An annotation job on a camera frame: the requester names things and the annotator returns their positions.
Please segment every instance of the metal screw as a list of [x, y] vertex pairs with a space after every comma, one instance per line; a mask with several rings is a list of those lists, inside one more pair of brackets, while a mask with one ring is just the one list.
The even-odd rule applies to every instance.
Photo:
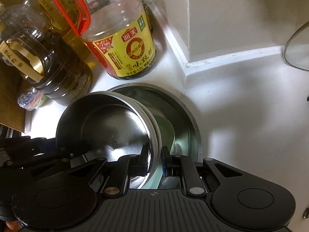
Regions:
[[309, 215], [309, 208], [306, 208], [305, 211], [304, 211], [304, 214], [302, 214], [302, 218], [308, 219], [308, 215]]
[[198, 195], [198, 194], [204, 193], [205, 191], [204, 191], [204, 189], [202, 189], [201, 187], [191, 187], [190, 190], [189, 190], [189, 192], [190, 192], [191, 194], [196, 194], [196, 195]]
[[118, 194], [120, 192], [119, 188], [117, 187], [108, 187], [105, 189], [105, 193], [113, 195], [113, 194]]

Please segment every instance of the gold bottle handle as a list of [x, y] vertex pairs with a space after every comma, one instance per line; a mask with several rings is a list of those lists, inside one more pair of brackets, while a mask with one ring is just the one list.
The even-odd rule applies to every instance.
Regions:
[[[12, 49], [18, 51], [21, 55], [27, 58], [31, 65], [27, 64], [24, 60], [17, 56]], [[37, 56], [34, 56], [28, 52], [17, 41], [12, 41], [10, 44], [3, 41], [0, 44], [0, 52], [12, 65], [14, 65], [22, 73], [29, 76], [35, 82], [39, 82], [44, 77], [44, 69], [41, 60]]]

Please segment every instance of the ribbed black surface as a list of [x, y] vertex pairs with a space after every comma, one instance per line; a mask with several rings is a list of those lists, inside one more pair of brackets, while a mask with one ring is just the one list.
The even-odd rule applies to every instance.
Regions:
[[[239, 230], [218, 220], [204, 201], [187, 198], [181, 190], [128, 190], [122, 198], [104, 201], [93, 217], [67, 231], [236, 232]], [[288, 229], [283, 228], [280, 231], [288, 232]]]

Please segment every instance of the red circle on label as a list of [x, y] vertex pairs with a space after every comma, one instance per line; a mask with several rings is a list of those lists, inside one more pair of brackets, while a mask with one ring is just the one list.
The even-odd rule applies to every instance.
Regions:
[[[135, 49], [131, 50], [131, 47], [132, 47], [132, 44], [134, 42], [138, 42], [141, 46], [138, 46], [136, 47]], [[139, 55], [135, 55], [134, 53], [137, 52], [139, 49], [141, 48], [141, 53]], [[127, 45], [127, 55], [131, 58], [131, 59], [139, 59], [143, 56], [144, 54], [144, 51], [145, 51], [145, 44], [144, 44], [144, 41], [143, 39], [139, 38], [139, 37], [136, 37], [136, 38], [133, 38]]]

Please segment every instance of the red handle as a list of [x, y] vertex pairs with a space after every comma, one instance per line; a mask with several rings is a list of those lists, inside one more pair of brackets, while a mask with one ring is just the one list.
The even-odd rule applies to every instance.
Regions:
[[71, 18], [65, 11], [64, 7], [62, 6], [61, 2], [59, 0], [53, 0], [59, 10], [61, 11], [62, 15], [68, 22], [68, 24], [71, 26], [73, 31], [75, 32], [76, 35], [81, 36], [81, 34], [89, 27], [91, 18], [90, 18], [90, 12], [87, 7], [87, 4], [85, 0], [74, 0], [75, 4], [77, 5], [78, 11], [79, 11], [79, 21], [78, 21], [78, 28], [75, 27], [75, 24], [72, 22]]

